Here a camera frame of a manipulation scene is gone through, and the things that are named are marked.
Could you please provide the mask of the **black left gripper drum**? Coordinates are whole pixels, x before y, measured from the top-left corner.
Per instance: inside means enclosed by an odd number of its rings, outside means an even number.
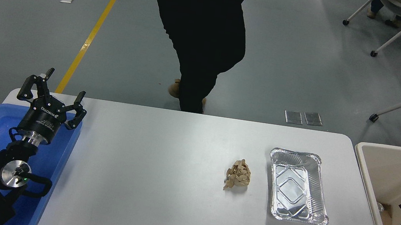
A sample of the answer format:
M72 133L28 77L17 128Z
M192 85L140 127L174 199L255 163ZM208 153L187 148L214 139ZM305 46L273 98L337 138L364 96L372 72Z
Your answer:
M66 121L66 112L61 111L65 104L50 96L48 102L44 97L33 100L29 110L17 126L17 134L22 137L40 136L40 143L51 144L58 129Z

